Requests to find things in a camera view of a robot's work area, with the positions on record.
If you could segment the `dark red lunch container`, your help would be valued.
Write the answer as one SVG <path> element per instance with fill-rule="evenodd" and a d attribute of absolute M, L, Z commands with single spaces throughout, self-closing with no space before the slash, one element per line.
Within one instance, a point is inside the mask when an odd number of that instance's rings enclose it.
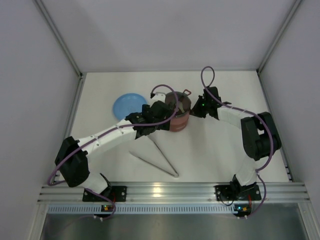
<path fill-rule="evenodd" d="M 181 124 L 171 124 L 169 131 L 170 132 L 180 132 L 182 131 L 185 127 L 187 126 L 186 123 L 181 123 Z"/>

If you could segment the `grey top lid with clasps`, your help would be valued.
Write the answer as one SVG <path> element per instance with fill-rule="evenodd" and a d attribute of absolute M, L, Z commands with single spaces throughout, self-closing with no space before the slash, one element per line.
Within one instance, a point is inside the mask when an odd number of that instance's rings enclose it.
<path fill-rule="evenodd" d="M 178 107 L 178 111 L 175 114 L 175 117 L 182 117 L 187 115 L 191 110 L 191 100 L 189 98 L 189 95 L 192 93 L 185 89 L 183 92 L 176 91 L 175 94 L 173 92 L 167 93 L 165 96 L 165 103 L 169 105 L 173 110 Z"/>

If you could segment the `pink lunch container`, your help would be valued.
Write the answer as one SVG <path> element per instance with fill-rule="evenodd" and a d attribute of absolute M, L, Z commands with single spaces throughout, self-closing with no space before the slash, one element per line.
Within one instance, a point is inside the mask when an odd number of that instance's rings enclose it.
<path fill-rule="evenodd" d="M 185 112 L 181 115 L 175 115 L 171 119 L 170 124 L 171 125 L 186 125 L 188 123 L 189 116 L 190 116 L 189 112 Z"/>

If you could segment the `metal tongs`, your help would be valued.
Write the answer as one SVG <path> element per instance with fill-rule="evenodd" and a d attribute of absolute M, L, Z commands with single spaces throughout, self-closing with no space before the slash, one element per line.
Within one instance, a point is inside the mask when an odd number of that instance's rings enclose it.
<path fill-rule="evenodd" d="M 150 136 L 142 137 L 129 145 L 129 154 L 143 163 L 173 177 L 180 174 L 157 142 Z"/>

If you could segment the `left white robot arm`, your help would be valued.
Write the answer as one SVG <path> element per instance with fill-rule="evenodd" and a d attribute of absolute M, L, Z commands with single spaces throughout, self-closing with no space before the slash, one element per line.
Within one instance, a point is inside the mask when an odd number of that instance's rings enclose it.
<path fill-rule="evenodd" d="M 144 104 L 141 112 L 126 116 L 114 126 L 81 139 L 63 140 L 55 165 L 70 188 L 82 187 L 92 196 L 104 199 L 112 186 L 103 173 L 90 166 L 108 150 L 128 141 L 148 136 L 157 130 L 167 131 L 174 117 L 174 107 L 160 100 Z"/>

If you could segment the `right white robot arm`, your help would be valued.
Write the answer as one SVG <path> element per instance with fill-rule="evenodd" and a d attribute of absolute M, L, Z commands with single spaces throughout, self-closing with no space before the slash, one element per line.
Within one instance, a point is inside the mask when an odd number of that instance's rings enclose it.
<path fill-rule="evenodd" d="M 259 167 L 257 162 L 271 157 L 282 146 L 278 130 L 269 112 L 259 114 L 221 102 L 217 87 L 205 87 L 191 109 L 197 118 L 211 116 L 241 130 L 244 160 L 227 185 L 216 186 L 219 201 L 254 201 L 262 199 L 257 185 Z"/>

